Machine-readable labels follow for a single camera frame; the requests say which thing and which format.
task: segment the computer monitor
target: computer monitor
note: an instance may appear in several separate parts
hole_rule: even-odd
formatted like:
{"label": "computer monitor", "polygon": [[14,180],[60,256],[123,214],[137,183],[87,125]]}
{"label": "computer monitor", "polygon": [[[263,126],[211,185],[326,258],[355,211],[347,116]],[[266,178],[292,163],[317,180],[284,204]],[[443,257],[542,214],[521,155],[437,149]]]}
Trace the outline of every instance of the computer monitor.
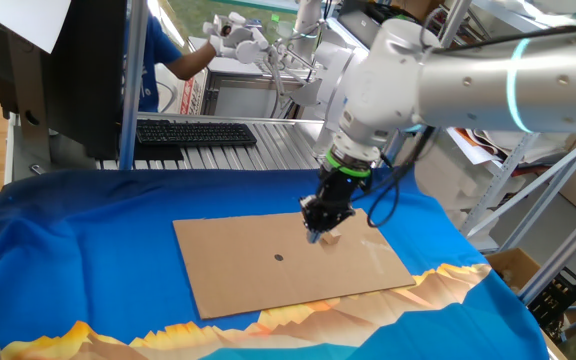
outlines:
{"label": "computer monitor", "polygon": [[[44,122],[83,145],[88,154],[115,159],[122,119],[126,4],[127,0],[73,0],[51,54],[0,24],[4,113],[20,114],[22,122]],[[32,140],[26,132],[23,137]]]}

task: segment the black cable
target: black cable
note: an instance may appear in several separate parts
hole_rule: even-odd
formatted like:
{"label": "black cable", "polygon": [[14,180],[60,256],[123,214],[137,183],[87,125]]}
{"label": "black cable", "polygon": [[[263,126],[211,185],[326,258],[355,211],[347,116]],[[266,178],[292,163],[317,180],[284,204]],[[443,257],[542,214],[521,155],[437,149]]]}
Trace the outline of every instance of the black cable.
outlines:
{"label": "black cable", "polygon": [[[386,224],[388,221],[390,221],[390,219],[395,215],[395,211],[397,210],[397,206],[399,205],[399,195],[400,195],[399,182],[414,168],[415,163],[419,159],[419,155],[423,151],[424,147],[428,143],[428,140],[430,139],[430,137],[432,136],[434,131],[435,131],[435,128],[430,127],[430,126],[427,127],[424,130],[424,132],[421,136],[421,139],[419,139],[417,144],[415,144],[415,147],[414,147],[412,153],[408,156],[408,158],[406,159],[404,164],[402,166],[400,166],[399,168],[397,168],[396,170],[394,170],[392,172],[392,174],[389,176],[389,179],[391,178],[392,182],[390,183],[390,185],[388,185],[388,187],[381,194],[379,194],[377,199],[375,199],[375,202],[370,207],[370,210],[368,210],[368,219],[367,219],[368,226],[373,227],[373,228],[381,227],[384,224]],[[377,206],[379,205],[379,203],[381,203],[386,198],[386,195],[392,189],[395,189],[395,200],[393,201],[393,205],[390,209],[390,212],[380,222],[378,222],[378,223],[373,222],[372,216],[373,216],[373,213],[375,212],[375,210],[377,209]]]}
{"label": "black cable", "polygon": [[576,33],[576,25],[568,25],[568,26],[559,26],[554,28],[549,28],[545,30],[535,31],[528,34],[519,34],[519,35],[509,35],[509,36],[501,36],[496,39],[486,40],[482,42],[478,42],[472,45],[463,45],[454,48],[438,48],[434,51],[437,53],[446,53],[446,52],[454,52],[454,51],[461,51],[461,50],[468,50],[468,49],[476,49],[483,46],[495,45],[509,41],[515,40],[523,40],[523,39],[531,39],[536,37],[542,36],[550,36],[550,35],[561,35],[561,34],[572,34]]}
{"label": "black cable", "polygon": [[324,5],[324,19],[328,19],[328,14],[330,13],[331,8],[332,0],[326,0],[326,4]]}
{"label": "black cable", "polygon": [[384,164],[386,164],[386,166],[388,166],[389,169],[393,169],[394,166],[392,165],[392,163],[390,162],[390,159],[388,159],[388,157],[386,156],[386,154],[384,153],[379,153],[379,157],[381,158],[381,161],[384,162]]}

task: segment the cable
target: cable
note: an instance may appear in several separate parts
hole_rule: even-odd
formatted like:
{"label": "cable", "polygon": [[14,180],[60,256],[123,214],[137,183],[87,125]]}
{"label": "cable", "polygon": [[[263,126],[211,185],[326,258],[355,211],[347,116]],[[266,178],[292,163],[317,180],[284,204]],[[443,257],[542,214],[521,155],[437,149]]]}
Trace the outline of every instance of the cable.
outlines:
{"label": "cable", "polygon": [[272,108],[272,112],[270,113],[270,118],[275,118],[275,112],[277,111],[277,106],[279,105],[279,88],[275,91],[275,106]]}
{"label": "cable", "polygon": [[476,49],[483,46],[495,45],[509,41],[515,40],[522,40],[522,39],[530,39],[542,36],[550,36],[550,35],[561,35],[561,34],[572,34],[576,33],[576,25],[569,25],[569,26],[559,26],[550,29],[540,30],[531,32],[528,34],[519,34],[519,35],[509,35],[509,36],[502,36],[493,40],[482,41],[472,45],[464,45],[458,46],[454,48],[441,48],[435,49],[434,51],[437,53],[447,53],[447,52],[454,52],[454,51],[461,51],[461,50],[468,50],[468,49]]}
{"label": "cable", "polygon": [[384,162],[384,164],[386,164],[386,166],[388,166],[389,169],[393,169],[394,166],[392,165],[392,163],[390,162],[390,159],[388,159],[388,157],[386,156],[386,154],[384,153],[379,153],[379,157],[381,158],[381,161]]}
{"label": "cable", "polygon": [[432,19],[434,19],[435,16],[437,16],[437,14],[439,14],[439,12],[441,11],[443,11],[442,8],[436,8],[435,10],[433,10],[430,14],[428,14],[428,16],[426,16],[424,24],[421,27],[421,32],[419,33],[419,43],[421,44],[421,49],[424,51],[429,47],[431,47],[430,45],[426,45],[426,43],[424,42],[424,35],[426,33],[426,29],[428,29],[428,25],[430,25]]}
{"label": "cable", "polygon": [[[377,199],[375,199],[375,202],[370,207],[370,210],[368,210],[368,219],[367,219],[368,226],[373,227],[373,228],[381,227],[384,224],[386,224],[388,221],[390,221],[390,219],[394,216],[395,211],[397,210],[397,206],[399,205],[399,195],[400,195],[399,182],[410,172],[410,170],[412,170],[414,168],[415,163],[419,159],[419,155],[423,151],[424,147],[428,143],[428,140],[430,139],[430,137],[432,136],[432,134],[434,132],[435,132],[435,128],[430,127],[430,126],[427,127],[424,130],[424,132],[421,136],[421,139],[419,139],[417,144],[415,144],[415,147],[414,147],[412,153],[408,156],[408,158],[406,159],[404,164],[401,167],[394,170],[391,173],[391,175],[388,177],[388,179],[392,179],[392,182],[390,183],[390,185],[388,185],[388,187],[381,194],[379,194]],[[373,213],[375,212],[375,209],[377,209],[377,206],[379,205],[379,203],[381,203],[386,198],[386,195],[392,189],[395,189],[395,200],[393,201],[393,205],[390,208],[390,212],[388,213],[388,215],[386,215],[386,217],[383,220],[381,220],[378,223],[375,223],[372,220]]]}
{"label": "cable", "polygon": [[332,8],[332,0],[326,0],[326,4],[324,5],[324,19],[328,19],[330,8]]}
{"label": "cable", "polygon": [[170,86],[168,86],[168,85],[166,85],[160,81],[157,81],[157,85],[161,85],[170,91],[170,100],[168,101],[168,104],[166,104],[166,106],[160,111],[161,113],[165,113],[168,109],[170,109],[172,104],[177,99],[177,87],[175,86],[175,89],[173,90]]}

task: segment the pole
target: pole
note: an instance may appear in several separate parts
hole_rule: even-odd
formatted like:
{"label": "pole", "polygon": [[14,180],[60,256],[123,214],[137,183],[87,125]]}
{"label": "pole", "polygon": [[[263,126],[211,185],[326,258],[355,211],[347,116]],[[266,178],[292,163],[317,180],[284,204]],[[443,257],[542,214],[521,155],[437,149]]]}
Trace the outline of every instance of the pole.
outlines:
{"label": "pole", "polygon": [[452,40],[455,38],[455,35],[457,35],[457,30],[459,30],[461,23],[466,17],[466,13],[468,13],[471,2],[472,0],[458,0],[453,5],[452,9],[450,9],[447,18],[448,21],[441,29],[443,36],[439,43],[442,48],[448,48],[450,47],[450,44],[452,44]]}
{"label": "pole", "polygon": [[141,77],[148,27],[148,5],[146,0],[129,0],[130,11],[128,51],[126,55],[126,86],[124,87],[124,118],[121,126],[119,148],[119,170],[132,169],[137,134],[137,112],[141,92]]}

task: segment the black keyboard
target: black keyboard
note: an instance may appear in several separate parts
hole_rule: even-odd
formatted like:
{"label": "black keyboard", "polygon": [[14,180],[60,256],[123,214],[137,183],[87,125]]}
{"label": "black keyboard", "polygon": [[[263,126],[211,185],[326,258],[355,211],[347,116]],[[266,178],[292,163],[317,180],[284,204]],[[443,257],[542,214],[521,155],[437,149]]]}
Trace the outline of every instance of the black keyboard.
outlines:
{"label": "black keyboard", "polygon": [[137,139],[143,145],[219,146],[254,145],[257,139],[244,124],[171,123],[138,120]]}

